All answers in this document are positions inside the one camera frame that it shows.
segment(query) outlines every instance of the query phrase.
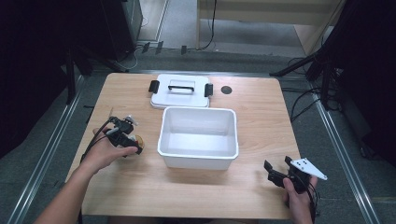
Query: wrist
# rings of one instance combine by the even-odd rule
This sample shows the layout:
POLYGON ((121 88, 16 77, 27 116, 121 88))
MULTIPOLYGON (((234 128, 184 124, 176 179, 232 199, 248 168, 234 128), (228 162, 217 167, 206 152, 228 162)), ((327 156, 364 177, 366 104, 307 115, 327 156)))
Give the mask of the wrist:
POLYGON ((74 172, 73 175, 78 177, 78 178, 83 178, 83 179, 87 179, 87 180, 91 180, 91 178, 93 177, 93 175, 95 174, 94 171, 92 171, 90 169, 90 167, 84 165, 84 163, 82 163, 74 172))
POLYGON ((311 211, 309 207, 301 208, 298 213, 291 212, 293 224, 312 224, 311 211))

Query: lid handle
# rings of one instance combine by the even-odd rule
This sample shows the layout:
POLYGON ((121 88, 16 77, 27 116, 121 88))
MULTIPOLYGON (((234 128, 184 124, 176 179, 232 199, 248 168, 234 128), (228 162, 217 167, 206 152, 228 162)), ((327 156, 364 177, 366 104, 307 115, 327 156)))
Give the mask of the lid handle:
POLYGON ((183 87, 183 86, 168 86, 169 91, 172 89, 184 89, 184 90, 191 90, 194 91, 194 87, 183 87))

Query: black stand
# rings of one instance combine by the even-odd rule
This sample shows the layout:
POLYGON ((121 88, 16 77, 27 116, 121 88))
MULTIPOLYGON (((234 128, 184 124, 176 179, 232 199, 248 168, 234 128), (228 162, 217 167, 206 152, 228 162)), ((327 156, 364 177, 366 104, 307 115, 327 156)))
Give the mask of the black stand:
POLYGON ((292 64, 291 66, 279 72, 270 73, 270 77, 283 77, 299 67, 302 67, 308 63, 312 63, 308 71, 306 72, 306 79, 308 81, 314 81, 320 76, 320 74, 323 74, 322 86, 320 91, 320 101, 322 102, 325 109, 328 110, 329 106, 327 103, 329 96, 329 85, 334 67, 333 63, 326 59, 328 58, 327 55, 329 55, 328 48, 322 47, 320 50, 300 60, 299 62, 292 64))
POLYGON ((320 101, 322 102, 326 110, 328 110, 329 106, 327 103, 329 84, 332 78, 332 72, 337 64, 336 56, 339 54, 339 52, 342 51, 344 47, 343 39, 347 38, 350 35, 348 30, 356 25, 353 24, 353 22, 351 21, 356 14, 358 3, 359 1, 346 1, 346 4, 344 5, 344 9, 337 24, 334 26, 329 37, 318 51, 279 72, 270 73, 270 76, 283 77, 299 67, 302 67, 308 63, 312 63, 308 71, 306 72, 306 79, 308 81, 314 81, 321 74, 323 74, 322 86, 320 91, 320 101))
POLYGON ((78 67, 79 71, 82 75, 89 76, 92 72, 92 66, 88 62, 87 58, 81 55, 81 52, 85 55, 95 59, 97 62, 103 64, 104 66, 110 68, 114 72, 117 73, 125 73, 126 71, 121 70, 118 66, 114 63, 109 62, 108 60, 102 58, 101 56, 97 55, 93 51, 82 47, 77 46, 74 48, 70 48, 66 52, 66 74, 68 78, 67 82, 67 101, 66 103, 69 105, 74 97, 76 96, 76 79, 75 79, 75 72, 74 72, 74 63, 78 67))

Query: wooden table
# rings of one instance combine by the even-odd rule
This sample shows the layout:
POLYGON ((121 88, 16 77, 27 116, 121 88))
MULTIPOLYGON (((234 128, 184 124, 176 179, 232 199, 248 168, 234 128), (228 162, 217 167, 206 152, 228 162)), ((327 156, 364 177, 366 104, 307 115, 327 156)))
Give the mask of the wooden table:
MULTIPOLYGON (((294 24, 306 55, 330 25, 335 25, 346 0, 218 0, 216 20, 294 24)), ((212 20, 214 0, 197 0, 196 48, 200 48, 200 19, 212 20)))
POLYGON ((95 175, 85 196, 85 215, 138 217, 289 218, 283 189, 267 180, 265 160, 287 172, 286 155, 300 154, 282 91, 274 78, 209 77, 210 107, 237 116, 239 157, 227 171, 168 168, 157 152, 163 111, 150 105, 155 75, 110 74, 85 131, 69 175, 92 139, 92 129, 113 116, 132 114, 145 140, 140 156, 120 158, 95 175), (231 94, 220 89, 230 86, 231 94))

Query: metal rail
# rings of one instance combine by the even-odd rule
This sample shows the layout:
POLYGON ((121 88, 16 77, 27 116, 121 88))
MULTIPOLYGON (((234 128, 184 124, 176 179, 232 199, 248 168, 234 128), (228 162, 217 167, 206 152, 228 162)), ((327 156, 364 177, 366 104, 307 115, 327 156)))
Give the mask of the metal rail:
MULTIPOLYGON (((318 99, 316 94, 313 94, 314 100, 318 99)), ((352 160, 349 158, 347 153, 347 149, 343 143, 343 140, 340 134, 337 132, 337 128, 332 121, 332 115, 329 111, 326 111, 324 106, 320 101, 317 103, 318 112, 323 120, 323 123, 327 129, 327 132, 332 140, 332 144, 334 145, 335 152, 338 156, 339 161, 344 169, 346 174, 346 179, 349 182, 349 185, 352 189, 353 194, 355 195, 356 202, 361 209, 361 213, 366 221, 366 223, 376 224, 381 223, 378 215, 373 207, 371 199, 361 182, 361 178, 359 177, 358 172, 355 169, 355 166, 352 163, 352 160)))
POLYGON ((77 81, 78 91, 76 97, 64 109, 64 112, 62 113, 62 116, 59 119, 37 165, 35 166, 32 175, 22 190, 21 197, 18 200, 18 203, 15 206, 7 224, 18 224, 23 222, 32 200, 35 197, 38 188, 40 187, 41 181, 47 172, 50 162, 52 161, 52 157, 56 152, 57 146, 64 135, 64 130, 66 129, 67 124, 76 109, 76 105, 78 104, 84 84, 85 78, 83 76, 79 76, 77 81))

